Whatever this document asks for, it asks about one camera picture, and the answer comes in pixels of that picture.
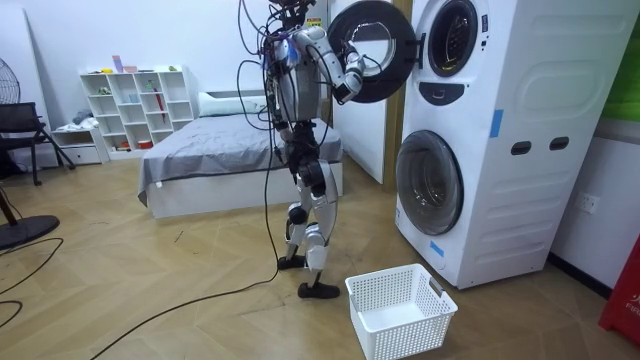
gray bedsheet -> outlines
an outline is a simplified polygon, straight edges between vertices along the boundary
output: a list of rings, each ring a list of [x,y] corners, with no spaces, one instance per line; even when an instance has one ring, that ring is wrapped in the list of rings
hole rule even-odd
[[[251,123],[266,127],[257,115],[250,114]],[[320,143],[326,125],[314,120],[316,141]],[[280,149],[282,140],[276,133]],[[320,158],[329,162],[342,159],[342,143],[332,128],[320,148]],[[149,150],[140,162],[138,199],[147,204],[146,189],[159,181],[196,176],[213,176],[265,170],[269,163],[269,136],[247,124],[244,115],[204,117],[187,124]],[[273,167],[283,164],[273,157]]]

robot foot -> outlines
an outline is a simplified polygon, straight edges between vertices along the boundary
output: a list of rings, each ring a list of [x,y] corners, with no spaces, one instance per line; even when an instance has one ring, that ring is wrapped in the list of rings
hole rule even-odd
[[[302,255],[293,255],[293,257],[289,260],[287,260],[287,258],[283,256],[278,259],[278,270],[302,268],[304,267],[305,262],[306,259]]]
[[[318,282],[312,288],[310,288],[307,283],[302,283],[300,287],[298,287],[298,297],[302,299],[333,299],[338,296],[340,296],[340,288],[334,285],[325,285]]]

green wall panel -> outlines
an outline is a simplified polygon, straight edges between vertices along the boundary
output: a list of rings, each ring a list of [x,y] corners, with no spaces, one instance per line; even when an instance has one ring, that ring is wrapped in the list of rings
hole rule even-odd
[[[605,119],[640,122],[640,22],[631,33],[618,75],[602,111]]]

black chair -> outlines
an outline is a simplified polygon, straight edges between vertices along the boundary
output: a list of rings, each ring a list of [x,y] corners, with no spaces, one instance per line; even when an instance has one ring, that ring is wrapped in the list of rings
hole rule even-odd
[[[33,132],[33,136],[20,138],[0,137],[0,150],[16,150],[21,148],[31,148],[31,166],[33,168],[33,183],[36,186],[42,185],[38,180],[38,167],[36,165],[36,145],[50,143],[56,151],[58,164],[63,165],[60,155],[69,163],[69,169],[73,170],[73,164],[67,154],[60,149],[60,146],[44,130],[46,126],[40,122],[41,116],[36,113],[36,103],[0,104],[0,133],[18,134]]]

wall outlet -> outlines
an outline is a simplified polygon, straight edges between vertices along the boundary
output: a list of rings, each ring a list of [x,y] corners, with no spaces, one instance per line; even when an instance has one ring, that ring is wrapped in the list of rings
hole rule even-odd
[[[583,193],[582,191],[576,196],[575,207],[588,214],[595,214],[598,208],[598,202],[600,198],[590,194]]]

